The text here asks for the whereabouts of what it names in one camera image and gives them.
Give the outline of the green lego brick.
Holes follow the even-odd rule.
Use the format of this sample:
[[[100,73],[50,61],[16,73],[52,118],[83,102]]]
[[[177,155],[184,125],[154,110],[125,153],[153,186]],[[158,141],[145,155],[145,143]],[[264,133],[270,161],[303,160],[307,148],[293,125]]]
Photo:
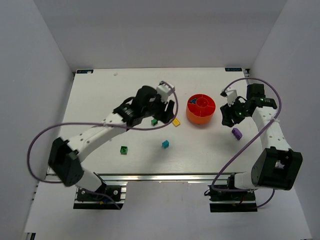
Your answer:
[[[128,154],[128,147],[127,146],[121,146],[120,147],[120,154],[121,155],[127,155]]]
[[[155,125],[157,125],[158,124],[158,121],[156,120],[156,119],[152,119],[151,120],[151,125],[152,126],[155,126]]]

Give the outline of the purple lego brick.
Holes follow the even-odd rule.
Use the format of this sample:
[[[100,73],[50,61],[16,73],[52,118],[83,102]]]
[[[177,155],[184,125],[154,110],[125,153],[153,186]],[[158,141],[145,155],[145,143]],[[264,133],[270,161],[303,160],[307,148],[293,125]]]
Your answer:
[[[241,131],[238,128],[233,128],[231,130],[231,133],[234,135],[234,137],[239,141],[242,137],[243,134],[241,133]]]

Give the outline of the yellow long lego plate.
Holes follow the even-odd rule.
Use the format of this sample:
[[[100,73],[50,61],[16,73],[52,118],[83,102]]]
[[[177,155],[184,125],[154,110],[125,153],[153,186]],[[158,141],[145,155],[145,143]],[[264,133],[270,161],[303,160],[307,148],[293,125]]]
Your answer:
[[[175,118],[175,119],[172,121],[172,124],[173,124],[175,127],[178,127],[178,126],[181,125],[180,121],[179,121],[177,118]]]

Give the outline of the light blue small lego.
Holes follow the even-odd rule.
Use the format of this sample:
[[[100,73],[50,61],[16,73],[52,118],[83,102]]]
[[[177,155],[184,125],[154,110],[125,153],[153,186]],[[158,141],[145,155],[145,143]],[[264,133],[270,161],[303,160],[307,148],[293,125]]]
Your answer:
[[[168,140],[165,140],[165,141],[161,144],[161,146],[162,146],[164,149],[166,149],[166,148],[168,148],[168,147],[170,146],[170,142],[169,142]]]

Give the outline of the teal rounded lego brick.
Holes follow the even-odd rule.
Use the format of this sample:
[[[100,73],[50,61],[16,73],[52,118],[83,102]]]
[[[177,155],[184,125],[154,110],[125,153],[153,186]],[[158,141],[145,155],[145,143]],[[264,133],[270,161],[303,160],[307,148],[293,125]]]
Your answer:
[[[197,98],[194,98],[194,99],[190,100],[189,103],[195,105],[197,103]]]

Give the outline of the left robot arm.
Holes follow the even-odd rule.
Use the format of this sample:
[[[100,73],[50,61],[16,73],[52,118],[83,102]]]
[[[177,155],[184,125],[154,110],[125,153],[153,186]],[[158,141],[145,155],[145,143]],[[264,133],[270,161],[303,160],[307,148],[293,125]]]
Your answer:
[[[52,143],[48,165],[66,187],[76,186],[95,199],[106,197],[106,183],[82,162],[96,149],[153,117],[168,125],[178,112],[178,102],[169,99],[175,87],[164,81],[156,88],[144,85],[135,96],[128,97],[102,123],[69,139],[58,137]]]

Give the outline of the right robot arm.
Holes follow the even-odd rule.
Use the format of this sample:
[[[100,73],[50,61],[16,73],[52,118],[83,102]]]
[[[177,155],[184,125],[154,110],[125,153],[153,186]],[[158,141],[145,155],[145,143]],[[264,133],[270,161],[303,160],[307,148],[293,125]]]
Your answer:
[[[273,98],[266,97],[264,85],[259,83],[247,86],[244,101],[230,87],[224,89],[221,95],[227,98],[227,103],[220,108],[222,125],[231,128],[251,117],[262,145],[262,153],[252,167],[229,177],[229,188],[289,191],[297,178],[303,157],[300,152],[293,151],[285,139],[277,120],[280,105]]]

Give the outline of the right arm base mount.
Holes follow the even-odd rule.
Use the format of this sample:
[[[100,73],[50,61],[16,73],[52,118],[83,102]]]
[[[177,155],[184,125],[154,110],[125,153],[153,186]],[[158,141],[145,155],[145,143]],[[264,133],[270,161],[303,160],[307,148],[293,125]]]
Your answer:
[[[222,190],[235,190],[235,174],[231,174],[226,183],[214,186],[219,191],[208,186],[204,196],[209,197],[211,213],[247,213],[257,212],[256,196],[254,192],[240,191],[228,192]]]

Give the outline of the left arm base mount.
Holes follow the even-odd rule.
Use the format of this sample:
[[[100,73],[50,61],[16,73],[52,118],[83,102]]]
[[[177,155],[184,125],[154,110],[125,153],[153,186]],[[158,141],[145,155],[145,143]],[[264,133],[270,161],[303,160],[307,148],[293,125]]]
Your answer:
[[[84,176],[77,187],[75,210],[121,210],[126,199],[127,183],[106,175]]]

